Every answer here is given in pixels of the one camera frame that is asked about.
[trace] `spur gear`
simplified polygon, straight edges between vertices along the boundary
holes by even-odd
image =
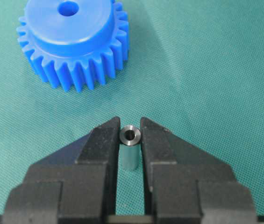
[[[53,88],[106,84],[128,59],[128,14],[115,0],[29,0],[18,42],[34,72]]]

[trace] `textured fabric background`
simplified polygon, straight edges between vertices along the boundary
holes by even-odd
[[[0,0],[0,213],[28,166],[113,116],[147,116],[231,164],[264,215],[264,0],[123,0],[131,51],[94,91],[51,89],[17,43],[26,0]],[[143,213],[141,167],[119,214]]]

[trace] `spacer hole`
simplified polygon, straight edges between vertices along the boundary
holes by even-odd
[[[126,137],[127,140],[131,141],[135,138],[135,132],[133,130],[128,130],[125,132],[124,137]]]
[[[72,16],[79,11],[79,6],[76,2],[65,1],[59,5],[58,11],[61,15]]]

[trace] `green fabric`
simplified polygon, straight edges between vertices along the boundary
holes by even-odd
[[[15,28],[26,0],[0,0],[0,213],[28,166],[113,116],[147,116],[231,164],[264,215],[264,0],[123,0],[131,51],[107,86],[52,89]],[[119,170],[119,214],[143,213],[142,173]]]

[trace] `cylindrical standoff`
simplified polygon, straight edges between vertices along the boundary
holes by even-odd
[[[137,169],[139,164],[141,132],[132,125],[125,126],[120,132],[121,165],[125,170]]]

